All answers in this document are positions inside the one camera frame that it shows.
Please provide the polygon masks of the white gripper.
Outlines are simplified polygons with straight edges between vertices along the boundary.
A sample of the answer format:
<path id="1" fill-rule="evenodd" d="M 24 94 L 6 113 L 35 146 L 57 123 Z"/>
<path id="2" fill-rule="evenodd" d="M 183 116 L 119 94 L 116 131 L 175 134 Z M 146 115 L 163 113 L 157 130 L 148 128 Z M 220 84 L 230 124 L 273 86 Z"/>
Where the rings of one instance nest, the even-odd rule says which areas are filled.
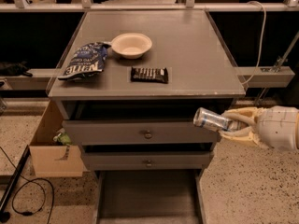
<path id="1" fill-rule="evenodd" d="M 256 107 L 242 107 L 226 110 L 221 115 L 248 125 L 255 124 Z M 295 107 L 273 106 L 265 109 L 257 119 L 257 134 L 270 147 L 281 151 L 299 150 L 299 110 Z M 222 138 L 238 144 L 258 147 L 259 141 L 254 131 L 244 128 L 234 132 L 220 131 Z"/>

